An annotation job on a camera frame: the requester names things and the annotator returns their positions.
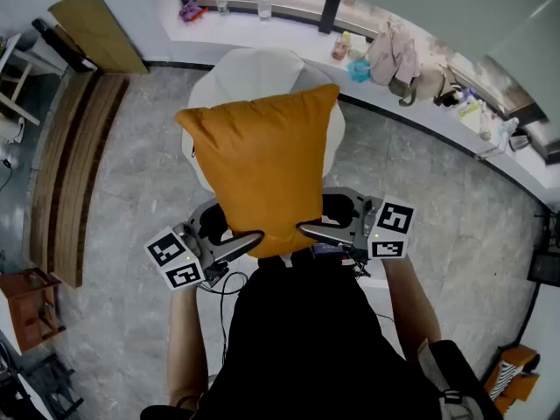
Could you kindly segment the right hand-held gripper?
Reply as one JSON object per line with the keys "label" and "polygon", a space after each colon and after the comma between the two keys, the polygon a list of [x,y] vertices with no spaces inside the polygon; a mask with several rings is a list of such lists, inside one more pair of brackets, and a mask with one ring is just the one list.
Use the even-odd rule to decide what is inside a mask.
{"label": "right hand-held gripper", "polygon": [[365,196],[348,187],[326,187],[322,200],[322,215],[329,222],[298,223],[304,236],[339,247],[364,264],[406,256],[416,218],[413,205],[393,197]]}

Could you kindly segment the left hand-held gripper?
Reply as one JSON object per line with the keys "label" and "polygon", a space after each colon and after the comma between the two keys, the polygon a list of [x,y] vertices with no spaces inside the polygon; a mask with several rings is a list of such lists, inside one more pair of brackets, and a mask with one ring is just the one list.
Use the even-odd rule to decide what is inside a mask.
{"label": "left hand-held gripper", "polygon": [[214,287],[227,273],[228,265],[257,247],[263,231],[252,231],[222,241],[228,230],[216,199],[199,206],[189,220],[165,227],[143,248],[172,291],[207,284]]}

